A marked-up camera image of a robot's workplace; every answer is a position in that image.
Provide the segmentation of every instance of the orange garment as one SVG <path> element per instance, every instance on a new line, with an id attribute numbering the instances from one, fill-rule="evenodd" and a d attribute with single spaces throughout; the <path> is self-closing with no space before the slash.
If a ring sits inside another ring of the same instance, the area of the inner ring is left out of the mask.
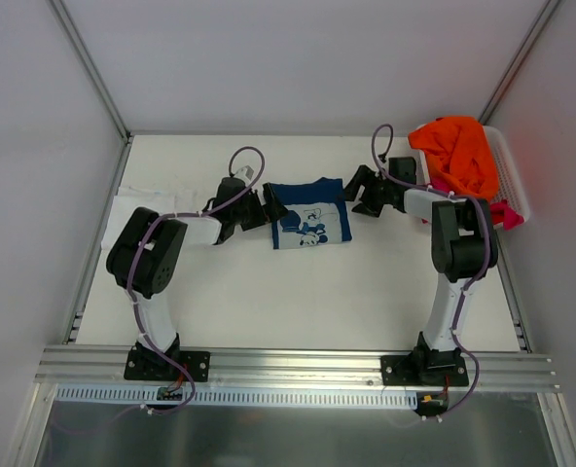
<path id="1" fill-rule="evenodd" d="M 443 117 L 409 135 L 426 156 L 431 177 L 444 179 L 459 195 L 491 201 L 498 192 L 498 171 L 483 126 L 473 117 Z"/>

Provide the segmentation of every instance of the white plastic basket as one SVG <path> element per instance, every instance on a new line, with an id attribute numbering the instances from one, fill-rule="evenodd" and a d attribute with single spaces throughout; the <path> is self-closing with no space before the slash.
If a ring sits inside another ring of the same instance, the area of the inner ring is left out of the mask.
<path id="1" fill-rule="evenodd" d="M 492 202 L 501 201 L 506 199 L 509 205 L 520 214 L 525 221 L 530 218 L 530 208 L 528 200 L 525 197 L 525 192 L 522 188 L 522 181 L 515 168 L 511 151 L 506 144 L 506 140 L 502 133 L 493 126 L 483 126 L 485 129 L 486 140 L 489 143 L 491 154 L 495 160 L 495 166 L 498 169 L 498 182 L 499 189 Z M 417 180 L 425 185 L 431 181 L 426 165 L 426 157 L 423 151 L 419 152 L 419 159 L 417 165 Z M 501 229 L 502 223 L 494 225 L 495 228 Z"/>

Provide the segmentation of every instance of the white wall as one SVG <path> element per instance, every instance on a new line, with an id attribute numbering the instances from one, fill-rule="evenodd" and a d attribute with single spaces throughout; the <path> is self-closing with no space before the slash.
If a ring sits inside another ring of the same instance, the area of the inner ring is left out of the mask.
<path id="1" fill-rule="evenodd" d="M 0 0 L 0 463 L 66 318 L 119 139 L 44 0 Z"/>
<path id="2" fill-rule="evenodd" d="M 492 125 L 504 130 L 532 220 L 506 235 L 538 351 L 555 356 L 576 428 L 576 0 L 564 2 Z"/>
<path id="3" fill-rule="evenodd" d="M 132 130 L 407 132 L 479 116 L 545 0 L 67 0 Z"/>

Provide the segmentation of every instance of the table surface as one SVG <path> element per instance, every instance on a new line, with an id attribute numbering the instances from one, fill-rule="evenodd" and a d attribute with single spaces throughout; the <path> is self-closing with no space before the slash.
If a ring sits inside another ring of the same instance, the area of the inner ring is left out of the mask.
<path id="1" fill-rule="evenodd" d="M 244 145 L 266 156 L 261 182 L 298 184 L 324 176 L 346 183 L 359 164 L 373 165 L 368 137 L 136 136 L 122 186 L 176 195 L 193 189 L 201 209 L 226 176 L 232 153 Z M 390 156 L 413 155 L 406 138 L 394 139 Z M 259 166 L 251 152 L 242 153 L 234 167 L 243 164 Z M 247 233 L 238 229 L 224 245 L 183 249 L 166 289 L 181 343 L 412 348 L 437 285 L 430 228 L 391 206 L 379 219 L 349 212 L 349 222 L 353 240 L 340 245 L 273 250 L 270 226 L 264 226 Z M 129 300 L 106 271 L 107 254 L 100 254 L 77 343 L 136 340 Z M 497 269 L 481 282 L 461 340 L 480 351 L 520 349 Z"/>

